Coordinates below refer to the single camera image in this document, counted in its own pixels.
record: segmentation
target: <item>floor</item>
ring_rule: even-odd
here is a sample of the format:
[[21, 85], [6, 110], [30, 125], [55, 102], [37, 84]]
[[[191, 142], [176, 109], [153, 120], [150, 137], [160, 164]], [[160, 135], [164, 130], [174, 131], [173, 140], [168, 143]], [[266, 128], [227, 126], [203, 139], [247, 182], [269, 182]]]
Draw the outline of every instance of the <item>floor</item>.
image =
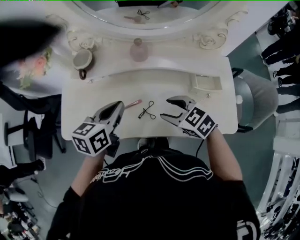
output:
[[[232, 67], [246, 68], [251, 72], [270, 79], [268, 69], [259, 57], [261, 49], [257, 38], [252, 35], [230, 55]], [[225, 135], [230, 147], [238, 159], [249, 196], [257, 207], [266, 186], [273, 160], [273, 138], [275, 136], [275, 118], [271, 116], [255, 131], [242, 134]], [[188, 138], [170, 138], [170, 147], [183, 153], [195, 155], [200, 141]], [[137, 139], [122, 140], [117, 154], [136, 149]], [[14, 147], [17, 162], [28, 162], [28, 153], [22, 145]], [[208, 163], [206, 144], [204, 143], [199, 158]], [[56, 146], [52, 160], [47, 161], [47, 170], [37, 175], [38, 182], [45, 199], [38, 192], [39, 186], [31, 180], [18, 180], [20, 187], [28, 195], [35, 208], [39, 225], [42, 227], [41, 237], [45, 239], [55, 213], [55, 206], [61, 202], [65, 191], [79, 170], [84, 156], [75, 151], [71, 142], [67, 143], [66, 154], [61, 154]]]

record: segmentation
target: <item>white desk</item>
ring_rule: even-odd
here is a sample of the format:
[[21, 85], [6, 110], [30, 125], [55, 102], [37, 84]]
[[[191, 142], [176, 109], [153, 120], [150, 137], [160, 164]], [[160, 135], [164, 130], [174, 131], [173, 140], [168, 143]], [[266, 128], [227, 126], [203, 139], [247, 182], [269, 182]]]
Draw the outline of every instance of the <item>white desk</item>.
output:
[[[109, 69], [112, 64], [106, 59], [114, 58], [116, 61], [124, 62], [127, 56], [122, 55], [122, 51], [116, 50], [107, 52], [107, 56], [102, 55], [103, 61], [100, 69]], [[147, 64], [152, 64], [154, 59], [160, 59], [161, 65], [156, 63], [157, 69], [147, 69]], [[163, 70], [164, 63], [167, 66], [180, 66], [180, 70], [194, 72], [203, 75], [215, 75], [221, 77], [223, 90], [211, 93], [211, 98], [207, 98], [207, 92], [201, 94], [191, 94], [188, 92], [189, 73], [174, 70]], [[165, 100], [176, 95], [189, 95], [195, 101], [200, 101], [203, 109], [219, 124], [219, 129], [223, 134], [233, 134], [237, 130], [237, 113], [233, 77], [229, 60], [226, 57], [212, 55], [206, 51], [197, 49], [178, 48], [174, 51], [164, 49], [152, 49], [151, 57], [138, 65], [134, 64], [131, 72], [118, 73], [105, 77], [100, 81], [86, 83], [77, 79], [69, 79], [63, 83], [62, 89], [62, 136], [66, 140], [71, 139], [71, 133], [84, 121], [87, 116], [92, 116], [104, 105], [121, 100], [125, 105], [138, 99], [143, 103], [125, 110], [120, 126], [116, 129], [116, 134], [121, 139], [133, 137], [157, 137], [157, 136], [187, 136], [178, 128], [165, 122], [159, 116], [160, 113], [179, 115], [181, 109], [167, 103]], [[155, 104], [149, 112], [156, 115], [155, 120], [151, 120], [145, 114], [141, 119], [138, 115], [143, 108], [148, 107], [148, 102], [153, 100]]]

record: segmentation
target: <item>person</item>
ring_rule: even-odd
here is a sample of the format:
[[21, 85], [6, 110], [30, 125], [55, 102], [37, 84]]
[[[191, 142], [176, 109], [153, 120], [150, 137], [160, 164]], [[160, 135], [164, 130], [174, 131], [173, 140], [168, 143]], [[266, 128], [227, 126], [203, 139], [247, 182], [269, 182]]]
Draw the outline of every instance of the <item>person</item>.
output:
[[[298, 84], [290, 87], [277, 88], [278, 94], [282, 95], [292, 95], [300, 97], [300, 86]], [[284, 105], [279, 105], [276, 112], [277, 113], [288, 113], [291, 111], [300, 110], [300, 98]]]
[[285, 60], [285, 63], [292, 63], [288, 67], [283, 67], [279, 69], [278, 71], [273, 72], [273, 77], [276, 78], [278, 76], [283, 76], [283, 75], [289, 75], [288, 77], [285, 78], [278, 78], [278, 85], [281, 87], [282, 85], [286, 84], [298, 84], [300, 83], [299, 79], [299, 58], [300, 55], [297, 57]]
[[138, 150], [103, 168], [104, 152], [86, 157], [53, 217], [47, 240], [199, 237], [260, 238], [259, 221], [238, 161], [221, 132], [207, 137], [209, 169], [169, 148], [166, 138], [141, 139]]
[[281, 39], [268, 46], [261, 54], [265, 64], [276, 62], [297, 56], [300, 54], [299, 44], [300, 20], [296, 20], [295, 27], [286, 33]]
[[46, 164], [43, 158], [32, 163], [18, 164], [17, 167], [11, 169], [0, 165], [0, 187], [7, 188], [14, 180], [33, 175], [45, 168]]

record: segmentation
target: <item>mug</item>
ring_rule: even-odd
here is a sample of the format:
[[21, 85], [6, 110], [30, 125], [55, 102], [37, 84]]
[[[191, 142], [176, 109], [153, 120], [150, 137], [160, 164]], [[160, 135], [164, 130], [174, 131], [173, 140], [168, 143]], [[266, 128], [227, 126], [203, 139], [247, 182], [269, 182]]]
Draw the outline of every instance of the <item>mug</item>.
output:
[[91, 67], [93, 60], [93, 53], [88, 49], [81, 49], [73, 58], [73, 66], [79, 71], [79, 77], [81, 80], [86, 78], [87, 70]]

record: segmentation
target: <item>black pants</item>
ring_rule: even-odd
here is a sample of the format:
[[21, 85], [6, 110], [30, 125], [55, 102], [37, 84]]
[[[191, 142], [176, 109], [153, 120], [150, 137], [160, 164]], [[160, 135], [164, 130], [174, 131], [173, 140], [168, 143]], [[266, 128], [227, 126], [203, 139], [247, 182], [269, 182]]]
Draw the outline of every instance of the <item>black pants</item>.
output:
[[281, 83], [284, 84], [298, 84], [300, 83], [300, 65], [296, 62], [288, 67], [281, 68], [277, 71], [277, 76], [290, 75], [288, 77], [282, 78]]
[[18, 164], [12, 169], [0, 165], [0, 185], [8, 187], [14, 180], [33, 175], [34, 171], [41, 171], [43, 168], [44, 164], [41, 160]]
[[273, 64], [300, 53], [297, 30], [298, 28], [288, 32], [285, 36], [268, 46], [262, 52], [262, 57], [265, 59], [266, 63]]
[[[291, 87], [281, 87], [277, 89], [278, 94], [282, 95], [292, 95], [300, 97], [300, 85], [294, 85]], [[291, 103], [285, 105], [279, 105], [276, 112], [277, 113], [288, 113], [291, 111], [300, 110], [300, 98], [292, 101]]]

